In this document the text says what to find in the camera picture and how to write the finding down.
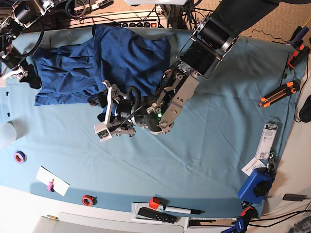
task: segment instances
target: light blue tablecloth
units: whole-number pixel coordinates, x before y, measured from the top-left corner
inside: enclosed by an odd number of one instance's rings
[[[171,62],[190,34],[136,30],[147,38],[167,35]],[[23,52],[37,37],[21,35],[14,45]],[[47,32],[43,46],[80,44],[90,37],[88,28]],[[12,121],[18,140],[0,151],[0,185],[77,204],[91,195],[98,197],[95,207],[120,211],[159,195],[164,204],[204,210],[202,217],[237,217],[242,211],[237,193],[247,179],[241,168],[254,157],[265,121],[280,120],[274,144],[278,158],[291,128],[297,94],[257,107],[262,96],[280,85],[289,51],[285,45],[240,38],[211,79],[201,81],[169,134],[154,136],[137,128],[134,138],[123,135],[104,143],[93,129],[101,108],[34,107],[38,91],[12,80],[0,89],[0,123]],[[283,83],[301,79],[305,68],[304,61]],[[27,155],[27,162],[14,161],[16,150]],[[35,179],[40,166],[70,184],[64,197],[49,193]]]

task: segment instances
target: dark blue towel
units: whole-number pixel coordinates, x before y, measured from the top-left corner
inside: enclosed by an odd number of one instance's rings
[[[148,40],[125,28],[96,25],[93,38],[81,45],[39,48],[34,55],[42,90],[35,106],[86,103],[105,89],[102,82],[117,84],[122,92],[139,88],[153,94],[169,68],[171,46],[167,38]]]

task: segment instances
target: blue cloth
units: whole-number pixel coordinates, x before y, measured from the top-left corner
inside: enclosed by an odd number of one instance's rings
[[[125,93],[136,86],[142,96],[153,94],[170,65],[167,38],[148,40],[125,28],[96,25],[93,38],[81,45],[39,48],[34,55],[43,87],[35,106],[87,103],[105,90],[103,81]]]
[[[171,62],[191,34],[134,30],[148,39],[166,36]],[[90,28],[50,31],[43,43],[59,47],[91,37]],[[14,45],[22,52],[37,38],[37,33],[22,34]],[[241,168],[254,157],[265,121],[280,120],[273,146],[277,161],[289,135],[298,94],[268,108],[258,108],[257,102],[280,85],[292,52],[289,46],[241,37],[210,80],[201,80],[170,133],[155,136],[136,127],[133,138],[123,135],[104,143],[93,129],[100,108],[34,107],[38,91],[9,80],[0,89],[0,123],[12,121],[18,140],[0,151],[0,185],[76,204],[82,204],[83,195],[92,195],[98,197],[94,207],[128,212],[132,202],[159,195],[167,205],[204,210],[202,217],[238,217],[238,191],[247,179]],[[305,69],[303,61],[287,71],[283,83],[301,79]],[[26,163],[15,162],[16,150],[26,154]],[[40,166],[70,184],[64,197],[47,192],[35,179]],[[259,214],[262,207],[263,202],[257,206]]]

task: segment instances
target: white cup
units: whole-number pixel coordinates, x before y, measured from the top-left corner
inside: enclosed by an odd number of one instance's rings
[[[16,140],[16,130],[13,125],[6,122],[0,126],[0,150]]]

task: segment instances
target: remote control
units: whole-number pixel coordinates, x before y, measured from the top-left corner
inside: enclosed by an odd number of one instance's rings
[[[169,223],[175,223],[177,218],[173,215],[168,215],[166,213],[162,213],[159,211],[155,211],[152,209],[149,209],[147,207],[142,207],[138,211],[138,215],[144,216],[144,217],[149,217],[154,220],[162,221],[162,222],[169,222]]]

